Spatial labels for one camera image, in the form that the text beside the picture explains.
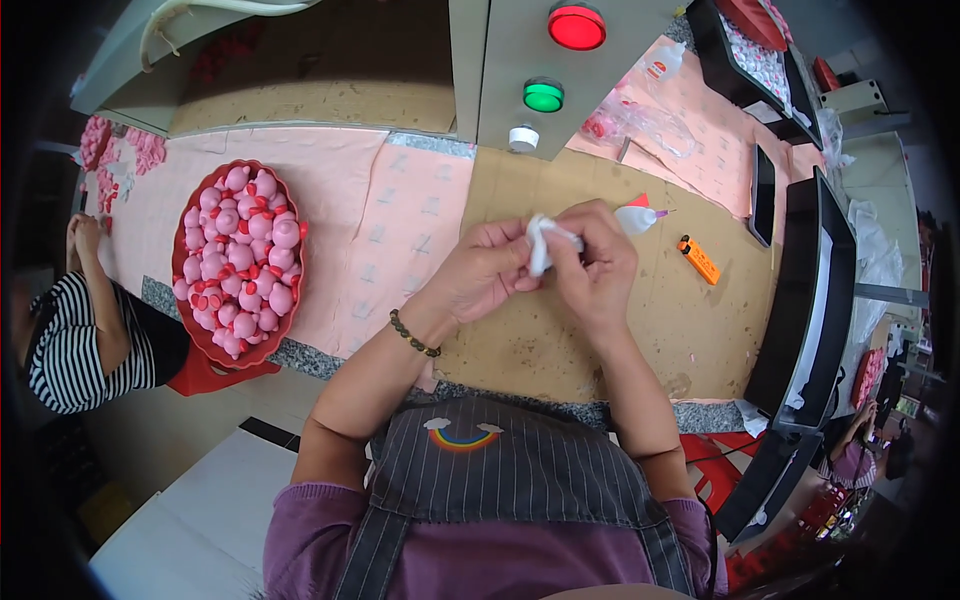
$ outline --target white label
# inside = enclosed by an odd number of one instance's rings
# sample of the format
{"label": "white label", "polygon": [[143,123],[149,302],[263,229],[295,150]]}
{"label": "white label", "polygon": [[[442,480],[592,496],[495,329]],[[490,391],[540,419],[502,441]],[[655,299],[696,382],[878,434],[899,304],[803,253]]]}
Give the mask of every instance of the white label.
{"label": "white label", "polygon": [[757,100],[753,104],[744,108],[743,111],[752,114],[760,123],[774,123],[775,121],[783,120],[783,117],[781,117],[773,107],[762,100]]}

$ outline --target beaded bracelet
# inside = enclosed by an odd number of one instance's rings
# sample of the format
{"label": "beaded bracelet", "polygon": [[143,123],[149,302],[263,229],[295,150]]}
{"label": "beaded bracelet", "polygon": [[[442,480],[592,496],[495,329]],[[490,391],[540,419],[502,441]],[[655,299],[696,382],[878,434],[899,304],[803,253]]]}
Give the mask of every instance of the beaded bracelet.
{"label": "beaded bracelet", "polygon": [[396,308],[390,311],[390,324],[393,325],[394,329],[396,329],[400,336],[403,337],[403,339],[407,342],[410,342],[410,346],[414,347],[417,351],[423,352],[430,358],[437,358],[440,356],[439,348],[428,348],[423,344],[423,342],[410,335],[410,332],[407,331],[407,328],[404,327],[403,323],[400,322],[400,311]]}

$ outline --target green indicator light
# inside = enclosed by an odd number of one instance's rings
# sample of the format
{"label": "green indicator light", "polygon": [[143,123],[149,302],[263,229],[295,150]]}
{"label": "green indicator light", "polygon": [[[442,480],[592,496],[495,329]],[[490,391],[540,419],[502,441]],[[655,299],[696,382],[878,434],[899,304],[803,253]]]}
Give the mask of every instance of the green indicator light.
{"label": "green indicator light", "polygon": [[556,112],[564,107],[564,89],[558,84],[525,85],[523,104],[536,112]]}

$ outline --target rainbow patch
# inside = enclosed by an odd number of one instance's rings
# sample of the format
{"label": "rainbow patch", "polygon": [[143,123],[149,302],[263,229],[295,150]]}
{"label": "rainbow patch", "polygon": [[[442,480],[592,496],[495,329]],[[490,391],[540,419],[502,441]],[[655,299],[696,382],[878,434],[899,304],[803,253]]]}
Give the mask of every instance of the rainbow patch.
{"label": "rainbow patch", "polygon": [[431,429],[430,439],[433,443],[443,450],[450,452],[472,452],[478,450],[500,437],[499,433],[493,431],[481,431],[479,435],[467,440],[458,440],[447,435],[444,430]]}

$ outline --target white knob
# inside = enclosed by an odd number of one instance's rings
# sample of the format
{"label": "white knob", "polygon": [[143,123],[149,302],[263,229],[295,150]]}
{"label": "white knob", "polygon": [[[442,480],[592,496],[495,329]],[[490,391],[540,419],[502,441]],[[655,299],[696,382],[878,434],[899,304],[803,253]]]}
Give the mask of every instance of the white knob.
{"label": "white knob", "polygon": [[539,141],[540,134],[529,127],[514,127],[510,130],[510,148],[517,152],[533,152]]}

